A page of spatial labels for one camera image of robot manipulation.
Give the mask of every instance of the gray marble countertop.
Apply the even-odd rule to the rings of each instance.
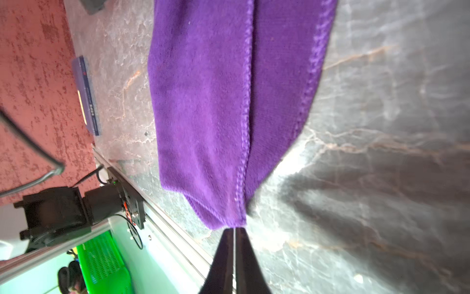
[[[147,77],[153,1],[64,0],[96,147],[213,254],[158,178]],[[249,206],[273,293],[470,293],[470,1],[340,0],[299,139]]]

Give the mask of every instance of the wire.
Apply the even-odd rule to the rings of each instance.
[[[75,252],[73,252],[73,249],[69,249],[69,250],[67,251],[67,254],[68,254],[68,255],[73,255],[73,259],[75,259],[75,260],[78,259],[78,255],[77,255]]]
[[[98,172],[104,167],[104,165],[100,164],[94,171],[92,171],[91,173],[87,174],[86,176],[84,176],[83,178],[81,178],[78,182],[76,182],[75,184],[72,185],[72,187],[75,187],[77,186],[78,184],[82,183],[84,180],[86,180],[87,178],[93,176],[94,174],[97,174],[98,175]]]
[[[99,173],[99,172],[96,172],[96,178],[97,178],[98,181],[99,181],[100,183],[102,183],[103,185],[107,185],[107,184],[108,184],[108,183],[106,183],[106,182],[103,182],[103,181],[100,179],[100,173]]]
[[[125,215],[127,216],[127,219],[132,222],[132,216],[131,213],[129,212],[129,209],[127,208],[127,203],[124,201],[124,212]]]
[[[133,239],[134,239],[134,241],[135,241],[135,244],[137,245],[137,247],[138,247],[140,250],[142,250],[142,249],[144,248],[144,245],[142,244],[142,238],[141,238],[141,236],[139,235],[139,232],[137,231],[137,229],[136,229],[136,228],[134,227],[134,225],[131,223],[131,221],[128,220],[128,219],[127,219],[125,216],[123,216],[123,215],[118,215],[118,214],[115,214],[115,215],[116,215],[116,216],[120,216],[120,217],[122,217],[123,219],[126,220],[126,222],[127,222],[127,227],[131,230],[131,235],[132,235],[132,237],[133,237]],[[135,238],[135,235],[137,235],[137,237],[139,237],[140,245],[139,245],[139,243],[137,243],[137,239]]]
[[[58,160],[56,160],[54,157],[49,155],[44,150],[42,150],[41,147],[39,147],[32,139],[30,139],[28,137],[28,135],[25,132],[23,132],[11,120],[10,117],[8,117],[8,115],[3,111],[3,109],[1,107],[0,107],[0,121],[3,121],[8,127],[10,127],[10,129],[13,131],[13,133],[15,133],[15,135],[18,136],[21,140],[23,140],[23,142],[26,145],[28,145],[31,149],[36,151],[36,153],[38,153],[40,156],[42,156],[44,159],[46,159],[47,161],[49,161],[50,163],[52,163],[55,166],[54,170],[51,170],[51,171],[47,172],[45,175],[43,175],[42,177],[40,177],[37,180],[31,181],[29,183],[26,183],[24,185],[18,186],[16,188],[13,188],[13,189],[10,189],[10,190],[0,192],[0,198],[5,197],[9,194],[18,193],[18,192],[21,192],[21,191],[26,190],[28,188],[31,188],[32,186],[40,184],[40,183],[44,182],[45,180],[47,180],[48,178],[50,178],[54,175],[60,175],[64,171],[65,165],[62,162],[59,162]]]

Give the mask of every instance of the black object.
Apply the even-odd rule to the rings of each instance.
[[[72,185],[72,187],[75,187],[81,183],[83,183],[84,180],[86,180],[87,178],[93,176],[94,174],[98,175],[99,171],[102,170],[104,167],[104,165],[100,164],[94,171],[88,173],[86,176],[84,176],[83,178],[81,178],[78,182],[76,182],[75,184]]]
[[[100,179],[100,173],[99,173],[99,171],[96,172],[96,178],[97,178],[98,181],[99,181],[100,183],[102,183],[103,185],[109,184],[109,183],[103,182],[103,181]]]
[[[106,0],[80,0],[89,15],[93,15],[104,8]]]
[[[231,294],[235,233],[235,272],[238,294],[270,294],[244,228],[225,229],[206,281],[199,294]]]
[[[85,192],[83,203],[93,223],[100,222],[122,210],[122,200],[114,185],[101,186]]]
[[[77,261],[72,261],[68,267],[61,268],[57,273],[57,280],[61,294],[69,294],[70,289],[81,293],[86,288],[82,270]]]
[[[67,253],[68,255],[72,255],[72,256],[73,256],[73,259],[78,259],[78,255],[77,255],[75,252],[73,252],[72,249],[67,250],[66,253]]]
[[[142,249],[144,248],[144,245],[143,245],[143,243],[142,243],[141,236],[140,236],[139,232],[137,231],[137,229],[134,227],[134,225],[131,223],[131,221],[130,221],[127,217],[125,217],[125,216],[123,216],[123,215],[118,215],[118,214],[116,214],[115,216],[120,216],[120,217],[124,218],[124,219],[127,221],[127,227],[128,227],[129,230],[131,231],[131,236],[132,236],[132,238],[134,239],[135,244],[137,245],[137,247],[138,247],[140,250],[142,250]]]
[[[113,185],[90,192],[88,199],[82,199],[78,188],[55,187],[25,195],[14,203],[15,208],[24,208],[28,223],[28,229],[20,232],[21,240],[30,240],[27,252],[85,235],[93,224],[122,210],[119,192]]]
[[[49,155],[47,152],[41,149],[33,140],[31,140],[28,135],[26,135],[9,117],[6,115],[6,113],[3,112],[2,108],[0,108],[0,121],[3,121],[12,131],[13,133],[16,134],[23,142],[28,145],[31,149],[33,149],[36,153],[38,153],[40,156],[42,156],[45,160],[49,161],[55,166],[55,169],[47,172],[44,174],[42,177],[39,179],[36,179],[34,181],[31,181],[29,183],[26,183],[24,185],[21,185],[19,187],[2,191],[0,192],[0,198],[5,197],[9,194],[13,193],[18,193],[23,190],[29,189],[37,184],[40,184],[47,180],[48,178],[54,176],[54,175],[60,175],[63,170],[65,169],[65,165],[62,162],[59,162],[56,160],[54,157]]]
[[[132,221],[142,230],[145,221],[144,198],[115,168],[109,167],[108,174],[121,192],[121,198],[127,203]]]

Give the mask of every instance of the green plastic crate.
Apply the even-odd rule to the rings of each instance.
[[[90,294],[134,294],[131,277],[109,231],[77,246]]]

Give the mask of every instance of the blue book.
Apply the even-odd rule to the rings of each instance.
[[[77,84],[78,100],[83,114],[88,131],[95,136],[98,136],[98,124],[94,113],[93,100],[91,98],[90,84],[88,83],[88,76],[86,75],[85,60],[83,56],[79,56],[72,60],[73,76]]]

